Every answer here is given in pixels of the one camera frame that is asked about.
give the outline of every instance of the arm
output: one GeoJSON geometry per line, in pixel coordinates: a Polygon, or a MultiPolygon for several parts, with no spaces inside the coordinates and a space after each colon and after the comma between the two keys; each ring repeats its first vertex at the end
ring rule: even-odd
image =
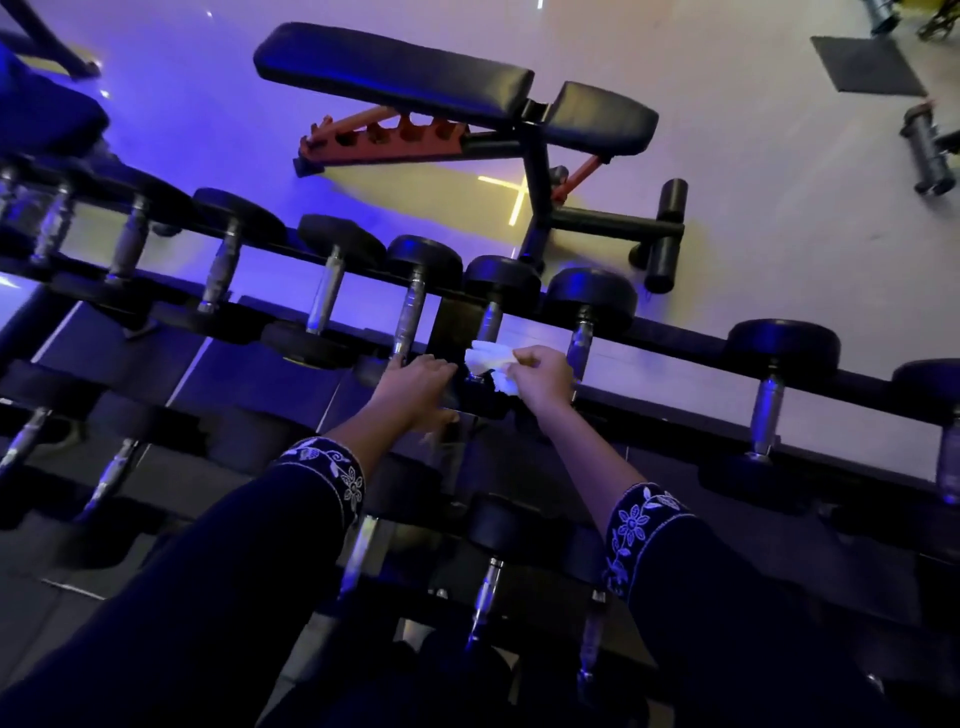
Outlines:
{"type": "Polygon", "coordinates": [[[902,726],[850,657],[570,406],[573,374],[546,347],[510,377],[601,534],[626,600],[676,696],[678,720],[716,726],[902,726]]]}
{"type": "Polygon", "coordinates": [[[210,508],[0,696],[0,725],[253,725],[313,613],[369,475],[456,367],[391,364],[356,416],[210,508]]]}

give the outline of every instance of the white tissue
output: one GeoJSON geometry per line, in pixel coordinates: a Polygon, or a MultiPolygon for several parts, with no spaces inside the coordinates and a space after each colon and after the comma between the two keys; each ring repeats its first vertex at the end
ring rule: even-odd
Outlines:
{"type": "Polygon", "coordinates": [[[492,372],[493,389],[505,395],[517,397],[516,383],[507,376],[507,367],[516,364],[514,350],[503,344],[490,341],[474,341],[464,355],[464,363],[473,375],[492,372]]]}

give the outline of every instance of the black garment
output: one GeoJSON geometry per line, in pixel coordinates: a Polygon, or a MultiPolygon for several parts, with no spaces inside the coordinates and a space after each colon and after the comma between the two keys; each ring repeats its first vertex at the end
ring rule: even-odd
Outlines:
{"type": "MultiPolygon", "coordinates": [[[[294,446],[0,696],[0,725],[252,726],[363,488],[345,449],[323,438],[294,446]]],[[[657,486],[628,492],[608,544],[610,586],[673,687],[679,724],[903,725],[846,655],[657,486]]],[[[459,683],[467,704],[473,682],[459,683]]],[[[446,687],[444,700],[456,696],[446,687]]],[[[398,699],[397,690],[394,682],[358,699],[398,699]]]]}

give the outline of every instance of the glossy floor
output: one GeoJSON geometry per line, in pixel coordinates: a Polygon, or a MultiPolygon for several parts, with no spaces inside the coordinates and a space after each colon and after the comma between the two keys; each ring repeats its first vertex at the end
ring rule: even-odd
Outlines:
{"type": "MultiPolygon", "coordinates": [[[[324,114],[363,105],[260,80],[256,45],[289,20],[340,25],[533,68],[533,96],[565,80],[624,93],[660,112],[650,149],[619,158],[575,202],[649,215],[660,185],[690,182],[688,234],[677,288],[637,313],[726,335],[738,321],[784,317],[831,327],[842,366],[887,377],[903,361],[957,355],[960,197],[932,203],[898,137],[898,97],[838,94],[810,36],[866,36],[860,0],[34,0],[61,36],[101,60],[103,77],[77,85],[112,119],[107,138],[126,163],[192,192],[219,186],[295,225],[305,212],[356,220],[385,241],[435,238],[469,260],[510,255],[529,207],[485,176],[522,181],[518,160],[354,167],[299,180],[291,158],[324,114]]],[[[897,31],[941,106],[960,124],[958,40],[922,45],[919,21],[897,31]]],[[[551,150],[573,168],[579,156],[551,150]]],[[[87,211],[69,250],[106,260],[119,220],[87,211]]],[[[216,243],[192,235],[152,242],[144,266],[202,279],[216,243]]],[[[571,264],[633,275],[624,241],[560,233],[546,279],[571,264]]],[[[234,288],[300,309],[311,266],[244,252],[234,288]]],[[[349,277],[333,318],[392,331],[403,292],[349,277]]],[[[420,335],[436,310],[430,302],[420,335]]],[[[558,329],[508,320],[505,343],[565,347],[558,329]]],[[[587,383],[726,420],[749,420],[755,383],[609,342],[597,342],[587,383]]],[[[788,393],[780,434],[790,444],[931,478],[935,427],[788,393]]]]}

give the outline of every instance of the black mat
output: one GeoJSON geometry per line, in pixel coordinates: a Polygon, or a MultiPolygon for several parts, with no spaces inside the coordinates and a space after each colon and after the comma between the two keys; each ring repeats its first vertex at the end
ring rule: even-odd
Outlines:
{"type": "Polygon", "coordinates": [[[926,89],[889,37],[814,36],[813,47],[838,91],[926,96],[926,89]]]}

